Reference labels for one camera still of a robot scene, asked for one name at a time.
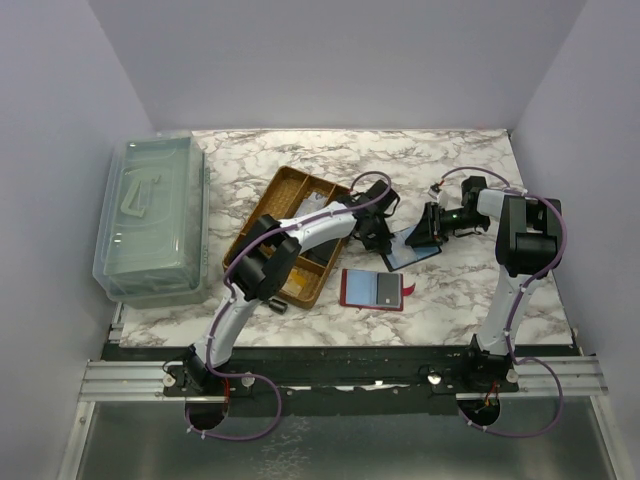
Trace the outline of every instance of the white marble countertop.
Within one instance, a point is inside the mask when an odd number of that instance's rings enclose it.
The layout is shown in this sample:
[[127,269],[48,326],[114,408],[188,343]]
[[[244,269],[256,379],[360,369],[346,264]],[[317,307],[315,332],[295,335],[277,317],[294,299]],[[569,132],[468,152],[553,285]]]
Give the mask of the white marble countertop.
[[[122,346],[186,346],[203,334],[223,294],[222,256],[276,173],[288,165],[349,185],[359,173],[382,170],[400,194],[391,231],[416,224],[427,190],[453,167],[493,170],[514,186],[520,174],[507,134],[491,131],[257,130],[194,132],[211,167],[209,268],[211,297],[201,305],[123,311]],[[445,188],[460,197],[463,173]],[[489,185],[498,186],[493,180]],[[345,308],[338,304],[343,268],[386,271],[379,255],[351,241],[311,310],[290,306],[278,315],[260,306],[238,337],[240,346],[466,345],[485,318],[498,280],[496,222],[487,234],[451,239],[443,253],[406,267],[405,285],[416,291],[403,312]],[[534,293],[517,344],[571,344],[571,332],[551,277]]]

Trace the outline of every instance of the gray wall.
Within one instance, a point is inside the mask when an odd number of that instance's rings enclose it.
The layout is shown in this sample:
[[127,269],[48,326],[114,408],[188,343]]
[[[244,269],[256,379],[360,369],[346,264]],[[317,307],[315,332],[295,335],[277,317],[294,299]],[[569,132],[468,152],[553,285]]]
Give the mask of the gray wall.
[[531,191],[558,196],[560,292],[598,353],[640,473],[640,2],[590,0],[513,134]]
[[0,15],[0,478],[55,478],[113,304],[91,277],[110,151],[150,123],[84,0]]
[[158,128],[513,128],[584,0],[89,3]]

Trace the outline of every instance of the plastic storage box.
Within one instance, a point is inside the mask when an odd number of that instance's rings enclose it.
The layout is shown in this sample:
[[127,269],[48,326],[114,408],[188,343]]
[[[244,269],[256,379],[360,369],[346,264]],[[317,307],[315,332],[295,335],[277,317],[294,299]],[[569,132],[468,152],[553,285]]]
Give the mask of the plastic storage box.
[[93,276],[134,308],[208,296],[209,174],[190,135],[130,141],[114,154]]

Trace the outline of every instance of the cable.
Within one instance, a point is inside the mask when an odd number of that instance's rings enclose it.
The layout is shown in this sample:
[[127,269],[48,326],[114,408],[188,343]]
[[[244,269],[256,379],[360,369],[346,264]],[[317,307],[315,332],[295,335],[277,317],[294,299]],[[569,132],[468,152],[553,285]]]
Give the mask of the cable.
[[491,384],[491,388],[489,389],[489,391],[487,392],[487,394],[484,397],[484,404],[488,407],[489,406],[489,397],[491,396],[491,394],[496,390],[496,388],[498,387],[498,382],[496,382],[495,380],[493,381],[493,383]]
[[560,241],[560,247],[558,248],[558,252],[556,253],[556,256],[554,257],[554,259],[551,260],[551,262],[549,262],[549,264],[546,267],[544,267],[539,272],[534,273],[522,283],[521,288],[520,290],[518,290],[516,298],[513,302],[513,305],[511,306],[511,310],[509,311],[509,315],[507,317],[507,323],[504,327],[504,334],[507,342],[507,349],[509,350],[509,356],[511,357],[514,365],[522,365],[524,363],[535,362],[538,365],[541,365],[542,367],[544,367],[551,374],[551,376],[553,377],[553,380],[556,382],[556,386],[558,387],[559,404],[553,420],[551,420],[551,422],[546,427],[530,433],[512,433],[512,432],[503,432],[501,430],[490,429],[490,428],[487,428],[486,426],[482,426],[482,425],[478,425],[477,423],[474,423],[472,420],[469,419],[469,417],[467,417],[464,414],[462,410],[460,410],[460,414],[467,421],[467,425],[469,425],[470,427],[473,427],[476,430],[480,430],[482,432],[496,435],[498,437],[507,437],[507,438],[533,438],[540,435],[544,435],[545,433],[550,432],[551,430],[553,430],[555,427],[558,426],[558,423],[560,422],[560,417],[562,417],[562,412],[564,411],[564,393],[562,391],[562,384],[560,383],[560,378],[558,378],[558,375],[556,374],[556,372],[553,371],[553,369],[549,366],[549,364],[547,364],[546,362],[536,357],[525,357],[522,360],[518,360],[516,358],[513,345],[511,344],[511,326],[513,325],[513,320],[516,316],[518,305],[520,305],[520,301],[524,297],[524,291],[526,291],[527,287],[531,285],[532,282],[544,277],[547,273],[553,270],[558,265],[558,263],[560,263],[560,260],[562,259],[562,255],[564,254],[564,251],[567,247],[567,225],[565,224],[564,219],[562,218],[562,215],[560,215],[560,212],[556,209],[556,207],[554,207],[553,204],[549,202],[549,200],[547,200],[546,198],[539,197],[537,195],[532,195],[532,194],[523,194],[523,196],[525,196],[526,198],[533,198],[534,200],[541,202],[544,206],[546,206],[549,210],[551,210],[551,212],[556,216],[556,218],[558,219],[558,222],[560,223],[560,229],[562,230],[562,240]]
[[396,213],[396,208],[398,208],[399,204],[400,204],[400,195],[398,195],[398,199],[396,200],[395,204],[393,205],[393,210],[391,210],[391,213],[383,213],[382,216],[384,218],[393,217],[393,215]]
[[492,172],[491,170],[487,170],[486,168],[482,168],[482,167],[456,167],[452,170],[449,170],[440,178],[444,181],[444,179],[447,178],[452,173],[459,172],[461,170],[476,170],[478,172],[486,173],[487,175],[492,175],[496,177],[498,180],[500,180],[502,183],[504,183],[507,188],[511,187],[511,184],[509,183],[509,181],[506,178],[504,178],[502,175],[499,175],[496,172]]
[[221,377],[221,378],[226,378],[226,379],[255,378],[256,380],[260,380],[260,381],[266,383],[267,385],[269,385],[269,387],[271,387],[271,389],[274,391],[274,393],[276,395],[276,400],[278,402],[276,414],[275,414],[273,420],[271,421],[271,423],[264,430],[262,430],[262,431],[260,431],[258,433],[255,433],[255,434],[243,435],[243,436],[223,435],[223,434],[211,432],[211,431],[208,431],[208,430],[198,430],[198,429],[196,429],[191,424],[191,421],[189,419],[189,410],[187,410],[185,412],[185,420],[189,424],[189,429],[187,430],[187,432],[195,431],[195,432],[199,433],[202,436],[202,438],[211,437],[211,438],[217,438],[219,440],[230,440],[230,441],[242,442],[242,441],[257,440],[259,438],[262,438],[265,435],[268,435],[269,433],[271,433],[271,431],[278,425],[278,422],[280,421],[280,416],[282,415],[282,397],[280,395],[280,391],[278,390],[278,386],[275,383],[273,383],[273,381],[271,381],[269,378],[267,378],[267,377],[265,377],[263,375],[258,375],[258,374],[255,374],[255,373],[224,373],[224,372],[220,372],[220,371],[216,370],[213,367],[213,365],[211,364],[211,349],[212,349],[212,346],[213,346],[214,333],[216,331],[216,328],[218,327],[218,323],[220,322],[220,319],[226,313],[226,311],[229,309],[229,307],[235,301],[235,298],[236,298],[235,290],[231,286],[231,280],[230,280],[231,279],[231,274],[233,273],[233,270],[236,268],[238,263],[240,263],[242,258],[245,255],[247,255],[247,253],[249,253],[251,250],[253,250],[256,246],[258,246],[261,243],[263,243],[269,237],[272,237],[272,236],[277,235],[279,233],[284,233],[284,232],[288,232],[288,231],[291,231],[291,230],[297,230],[298,228],[300,228],[300,226],[306,225],[306,224],[314,222],[316,220],[320,220],[321,218],[325,218],[325,217],[332,216],[332,215],[339,215],[339,214],[342,214],[342,213],[355,212],[355,211],[358,211],[358,210],[362,210],[363,208],[367,208],[367,207],[379,202],[380,200],[382,200],[391,191],[391,178],[389,178],[389,175],[387,175],[384,172],[371,171],[371,172],[365,172],[365,173],[363,173],[361,175],[358,175],[355,178],[355,180],[353,180],[353,182],[351,183],[350,190],[354,189],[356,183],[358,183],[358,180],[360,180],[363,177],[369,176],[369,175],[380,175],[387,181],[387,188],[378,197],[376,197],[376,198],[374,198],[374,199],[372,199],[372,200],[370,200],[368,202],[365,202],[365,203],[363,203],[361,205],[357,205],[355,207],[345,207],[345,208],[342,208],[340,210],[335,210],[333,212],[319,213],[317,215],[313,215],[313,216],[301,221],[298,224],[293,224],[293,225],[290,225],[288,227],[276,228],[275,230],[271,230],[270,232],[267,232],[264,235],[261,235],[260,237],[255,239],[253,242],[251,242],[247,247],[245,247],[244,250],[242,250],[242,252],[240,252],[240,254],[231,262],[231,264],[229,265],[229,268],[227,269],[227,271],[225,272],[225,274],[223,276],[223,283],[231,291],[231,297],[227,301],[227,303],[222,307],[222,309],[220,310],[220,312],[218,313],[218,315],[214,319],[213,323],[211,324],[211,329],[209,331],[207,345],[206,345],[206,351],[205,351],[206,366],[207,366],[207,369],[213,375],[216,375],[216,376]]
[[178,360],[182,360],[184,362],[184,358],[186,356],[186,352],[181,353],[180,355],[178,355],[177,357],[174,358],[170,358],[169,360],[167,360],[166,362],[164,362],[162,364],[162,371],[164,373],[169,373],[169,371],[167,370],[167,365],[169,365],[171,362],[177,362]]

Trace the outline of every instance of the wooden tray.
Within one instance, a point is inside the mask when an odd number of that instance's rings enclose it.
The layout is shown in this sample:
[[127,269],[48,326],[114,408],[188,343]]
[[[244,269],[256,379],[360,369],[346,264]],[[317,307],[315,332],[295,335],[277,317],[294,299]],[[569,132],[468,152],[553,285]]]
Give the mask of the wooden tray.
[[[328,197],[326,204],[335,200],[338,195],[349,193],[347,187],[337,183],[328,182],[313,175],[309,175],[291,167],[280,167],[269,183],[258,205],[253,210],[249,219],[242,227],[238,237],[227,251],[222,262],[222,266],[227,270],[229,267],[229,256],[236,245],[244,239],[249,227],[261,215],[269,214],[276,220],[291,218],[298,210],[302,201],[311,195],[312,192],[319,192]],[[280,291],[278,296],[292,305],[309,309],[313,307],[320,296],[329,273],[338,259],[340,250],[347,242],[347,239],[340,240],[329,259],[327,266],[312,262],[304,256],[296,259],[296,269],[307,280],[302,291],[297,297],[292,297],[288,293]]]

